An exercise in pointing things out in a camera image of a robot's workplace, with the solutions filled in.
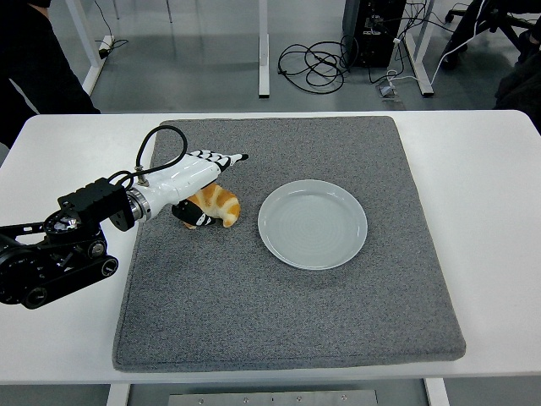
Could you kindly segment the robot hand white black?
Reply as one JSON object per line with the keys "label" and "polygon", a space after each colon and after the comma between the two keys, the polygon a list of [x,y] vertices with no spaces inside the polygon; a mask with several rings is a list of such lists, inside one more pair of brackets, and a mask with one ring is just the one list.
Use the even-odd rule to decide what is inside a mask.
{"label": "robot hand white black", "polygon": [[222,155],[197,150],[179,162],[147,175],[147,183],[136,185],[127,192],[134,219],[146,221],[167,205],[172,214],[187,228],[212,224],[216,219],[225,228],[240,216],[237,196],[216,183],[217,177],[237,162],[248,159],[246,154]]}

